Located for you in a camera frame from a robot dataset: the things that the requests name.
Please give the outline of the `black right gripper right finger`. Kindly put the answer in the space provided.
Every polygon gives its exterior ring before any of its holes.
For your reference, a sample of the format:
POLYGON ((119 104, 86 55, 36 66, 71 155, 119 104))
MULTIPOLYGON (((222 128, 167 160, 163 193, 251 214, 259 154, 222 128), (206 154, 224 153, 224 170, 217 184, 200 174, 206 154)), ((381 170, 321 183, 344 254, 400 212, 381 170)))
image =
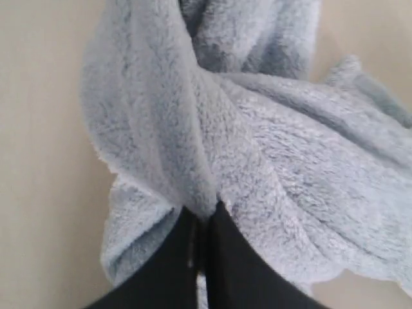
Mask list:
POLYGON ((223 202, 207 228, 209 308, 310 309, 317 301, 272 270, 239 231, 223 202))

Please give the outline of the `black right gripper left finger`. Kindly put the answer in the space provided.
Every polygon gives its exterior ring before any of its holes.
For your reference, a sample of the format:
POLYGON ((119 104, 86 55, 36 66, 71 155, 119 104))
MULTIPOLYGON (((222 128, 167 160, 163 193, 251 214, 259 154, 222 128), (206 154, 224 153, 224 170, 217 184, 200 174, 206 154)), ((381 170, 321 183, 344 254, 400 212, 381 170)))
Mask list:
POLYGON ((198 220, 183 208, 159 249, 129 279, 95 301, 92 309, 195 309, 198 307, 198 220))

